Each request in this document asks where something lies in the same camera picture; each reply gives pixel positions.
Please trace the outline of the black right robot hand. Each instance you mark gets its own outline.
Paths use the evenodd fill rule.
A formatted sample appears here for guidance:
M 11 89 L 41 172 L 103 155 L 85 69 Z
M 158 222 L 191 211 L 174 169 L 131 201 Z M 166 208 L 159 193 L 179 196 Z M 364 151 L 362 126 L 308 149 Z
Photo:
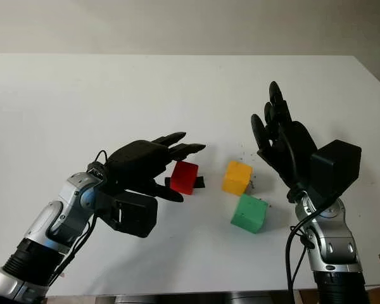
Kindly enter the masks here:
M 273 81 L 264 119 L 251 116 L 251 128 L 259 155 L 290 189 L 304 187 L 309 180 L 309 162 L 317 147 L 307 128 L 291 118 L 288 104 Z

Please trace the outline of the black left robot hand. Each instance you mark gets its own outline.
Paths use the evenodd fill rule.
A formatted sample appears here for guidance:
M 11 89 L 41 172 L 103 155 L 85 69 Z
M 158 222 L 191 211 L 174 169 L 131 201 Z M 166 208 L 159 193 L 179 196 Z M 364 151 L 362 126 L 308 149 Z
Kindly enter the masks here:
M 174 132 L 153 141 L 136 140 L 116 150 L 104 165 L 108 171 L 106 188 L 116 194 L 130 190 L 168 201 L 183 202 L 180 193 L 157 184 L 155 177 L 166 171 L 172 161 L 182 161 L 188 155 L 206 148 L 199 143 L 179 143 L 185 135 L 185 132 Z

